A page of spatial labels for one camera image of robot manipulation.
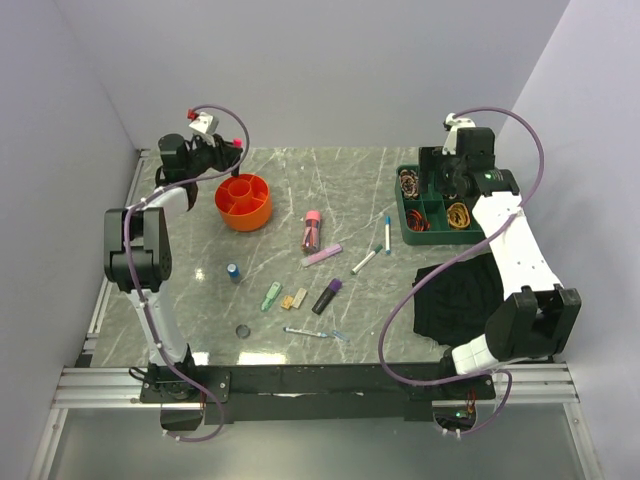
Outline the blue capped white marker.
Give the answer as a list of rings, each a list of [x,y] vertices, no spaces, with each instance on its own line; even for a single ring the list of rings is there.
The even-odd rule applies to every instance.
[[[391,217],[390,216],[386,216],[385,217],[385,253],[387,255],[391,254]]]

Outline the green capped white marker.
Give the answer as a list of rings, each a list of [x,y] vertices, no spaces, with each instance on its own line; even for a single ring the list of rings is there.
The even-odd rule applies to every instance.
[[[357,263],[351,270],[350,273],[352,275],[357,275],[380,251],[383,249],[383,245],[379,244],[371,251],[367,253],[367,255]]]

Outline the light purple highlighter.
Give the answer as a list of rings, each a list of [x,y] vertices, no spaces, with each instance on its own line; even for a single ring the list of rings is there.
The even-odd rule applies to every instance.
[[[304,268],[307,268],[311,265],[324,261],[334,255],[337,255],[343,251],[343,248],[340,244],[334,244],[328,246],[317,253],[306,256],[301,260],[301,265]]]

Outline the purple capped black highlighter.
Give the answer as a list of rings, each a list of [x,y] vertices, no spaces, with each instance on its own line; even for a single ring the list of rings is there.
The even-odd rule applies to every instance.
[[[323,290],[319,298],[316,300],[312,307],[312,312],[316,315],[321,315],[329,303],[333,300],[336,294],[342,287],[342,281],[334,278],[328,286]]]

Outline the blue white pen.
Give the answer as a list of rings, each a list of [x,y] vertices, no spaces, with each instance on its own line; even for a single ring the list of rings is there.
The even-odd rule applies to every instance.
[[[314,338],[329,338],[329,335],[327,333],[324,332],[314,332],[314,331],[310,331],[310,330],[306,330],[306,329],[297,329],[297,328],[292,328],[292,327],[284,327],[283,331],[285,333],[288,334],[294,334],[294,335],[302,335],[302,336],[308,336],[308,337],[314,337]]]

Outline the pink capped black highlighter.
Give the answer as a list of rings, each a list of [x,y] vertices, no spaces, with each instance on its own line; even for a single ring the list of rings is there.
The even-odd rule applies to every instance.
[[[240,174],[239,164],[241,163],[242,155],[244,153],[243,140],[241,138],[234,138],[232,141],[232,147],[234,156],[232,158],[233,170],[231,171],[231,175],[233,177],[238,177]]]

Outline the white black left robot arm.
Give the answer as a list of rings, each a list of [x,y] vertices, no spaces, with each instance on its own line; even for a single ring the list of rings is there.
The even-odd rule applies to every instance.
[[[193,209],[167,223],[157,250],[142,240],[142,282],[168,273],[169,306],[196,360],[210,365],[325,365],[438,360],[443,346],[413,330],[405,301],[416,271],[448,259],[399,230],[396,168],[412,148],[256,149],[273,212],[239,233],[203,181]]]

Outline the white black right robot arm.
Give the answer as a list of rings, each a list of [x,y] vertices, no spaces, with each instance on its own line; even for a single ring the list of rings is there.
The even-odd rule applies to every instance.
[[[495,135],[471,120],[453,123],[435,156],[434,186],[471,205],[489,241],[502,281],[503,302],[482,335],[455,347],[453,364],[438,374],[441,392],[460,398],[472,373],[521,359],[560,354],[582,306],[578,291],[552,272],[531,231],[513,174],[495,165]]]

